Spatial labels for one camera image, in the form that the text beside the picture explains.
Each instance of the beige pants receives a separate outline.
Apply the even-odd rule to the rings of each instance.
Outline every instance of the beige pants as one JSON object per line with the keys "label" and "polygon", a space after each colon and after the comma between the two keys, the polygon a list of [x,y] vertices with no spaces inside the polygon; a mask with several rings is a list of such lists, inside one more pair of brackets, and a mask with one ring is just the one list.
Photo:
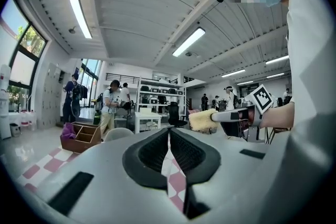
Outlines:
{"label": "beige pants", "polygon": [[100,117],[100,134],[101,137],[104,137],[104,131],[106,129],[106,127],[109,127],[109,130],[114,128],[114,113],[109,114],[107,112],[103,112],[101,113],[101,117]]}

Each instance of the brown storage box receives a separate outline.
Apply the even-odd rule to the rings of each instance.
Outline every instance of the brown storage box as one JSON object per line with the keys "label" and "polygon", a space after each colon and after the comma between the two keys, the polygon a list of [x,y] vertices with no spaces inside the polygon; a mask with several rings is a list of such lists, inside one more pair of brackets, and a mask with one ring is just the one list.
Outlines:
{"label": "brown storage box", "polygon": [[73,122],[76,139],[62,139],[62,148],[76,153],[82,153],[101,142],[100,127],[80,122]]}

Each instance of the yellow sponge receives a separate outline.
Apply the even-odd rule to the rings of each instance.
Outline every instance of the yellow sponge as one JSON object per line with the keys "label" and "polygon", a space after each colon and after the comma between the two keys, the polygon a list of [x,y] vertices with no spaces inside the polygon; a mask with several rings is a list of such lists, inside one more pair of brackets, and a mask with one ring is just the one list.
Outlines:
{"label": "yellow sponge", "polygon": [[193,131],[202,131],[218,127],[218,122],[211,120],[211,115],[217,113],[215,109],[209,109],[189,115],[190,127]]}

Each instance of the purple cloth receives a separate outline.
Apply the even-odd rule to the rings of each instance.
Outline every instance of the purple cloth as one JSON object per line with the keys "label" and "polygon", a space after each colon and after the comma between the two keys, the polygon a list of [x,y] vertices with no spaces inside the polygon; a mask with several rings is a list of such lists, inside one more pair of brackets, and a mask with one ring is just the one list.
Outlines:
{"label": "purple cloth", "polygon": [[64,138],[64,139],[75,139],[76,138],[74,127],[70,122],[66,122],[66,124],[64,124],[61,138]]}

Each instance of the white table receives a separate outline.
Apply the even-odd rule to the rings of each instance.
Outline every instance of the white table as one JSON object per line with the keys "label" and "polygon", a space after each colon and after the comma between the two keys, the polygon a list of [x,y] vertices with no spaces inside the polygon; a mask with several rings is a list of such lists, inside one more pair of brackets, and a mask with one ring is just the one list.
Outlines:
{"label": "white table", "polygon": [[135,113],[135,133],[140,133],[140,120],[157,120],[157,128],[161,128],[161,118],[162,115],[159,115],[157,113],[141,113],[141,112],[136,112]]}

